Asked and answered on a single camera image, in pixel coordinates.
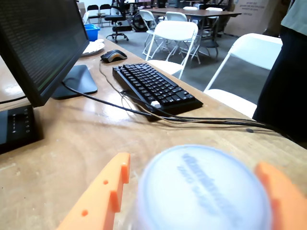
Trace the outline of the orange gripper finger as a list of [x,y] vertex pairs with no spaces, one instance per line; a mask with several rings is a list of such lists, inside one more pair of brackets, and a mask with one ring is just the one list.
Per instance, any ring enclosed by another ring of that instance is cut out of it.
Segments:
[[269,196],[274,230],[305,230],[307,199],[283,172],[260,162],[254,170]]
[[111,230],[120,212],[123,185],[129,183],[130,154],[118,153],[82,194],[59,230]]

